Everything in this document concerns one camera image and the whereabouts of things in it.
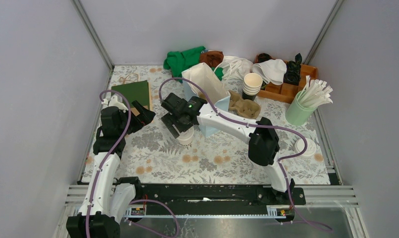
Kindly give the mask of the white paper coffee cup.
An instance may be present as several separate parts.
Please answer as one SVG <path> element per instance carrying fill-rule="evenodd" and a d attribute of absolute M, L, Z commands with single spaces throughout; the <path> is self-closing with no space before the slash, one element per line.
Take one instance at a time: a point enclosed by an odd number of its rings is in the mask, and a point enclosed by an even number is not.
<path fill-rule="evenodd" d="M 191 127 L 185 132 L 180 132 L 179 136 L 176 139 L 181 145 L 189 145 L 193 141 L 193 136 L 194 128 Z"/>

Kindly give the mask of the light blue paper bag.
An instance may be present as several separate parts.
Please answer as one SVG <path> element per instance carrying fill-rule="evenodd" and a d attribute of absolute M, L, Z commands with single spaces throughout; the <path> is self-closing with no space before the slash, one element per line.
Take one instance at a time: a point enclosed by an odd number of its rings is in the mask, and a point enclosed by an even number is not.
<path fill-rule="evenodd" d="M 217 78 L 213 70 L 206 63 L 199 63 L 184 70 L 182 77 L 190 80 L 203 89 L 211 99 L 212 103 L 223 111 L 228 111 L 230 93 L 224 84 Z M 183 81 L 184 97 L 187 101 L 193 96 L 202 95 L 202 92 L 194 85 Z M 219 130 L 210 126 L 199 126 L 205 137 L 209 137 Z"/>

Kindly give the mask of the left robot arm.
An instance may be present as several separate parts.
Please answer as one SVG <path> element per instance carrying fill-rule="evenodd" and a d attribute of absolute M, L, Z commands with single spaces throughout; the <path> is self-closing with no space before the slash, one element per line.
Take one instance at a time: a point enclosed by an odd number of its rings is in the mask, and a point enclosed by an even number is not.
<path fill-rule="evenodd" d="M 66 222 L 71 238 L 118 238 L 127 206 L 143 197 L 139 178 L 115 182 L 114 177 L 126 146 L 125 136 L 150 124 L 155 113 L 136 100 L 129 105 L 126 102 L 117 94 L 103 101 L 105 108 L 93 145 L 92 176 L 81 207 Z"/>

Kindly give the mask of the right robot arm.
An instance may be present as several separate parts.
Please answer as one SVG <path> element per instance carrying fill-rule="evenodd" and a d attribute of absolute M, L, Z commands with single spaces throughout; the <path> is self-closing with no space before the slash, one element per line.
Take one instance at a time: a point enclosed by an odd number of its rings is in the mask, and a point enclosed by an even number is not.
<path fill-rule="evenodd" d="M 170 93 L 161 106 L 167 113 L 161 118 L 174 138 L 194 125 L 212 127 L 228 133 L 248 145 L 248 158 L 261 166 L 270 179 L 276 202 L 286 204 L 293 198 L 294 181 L 284 175 L 279 163 L 279 137 L 269 119 L 246 119 L 216 108 L 206 100 L 193 96 L 190 100 Z"/>

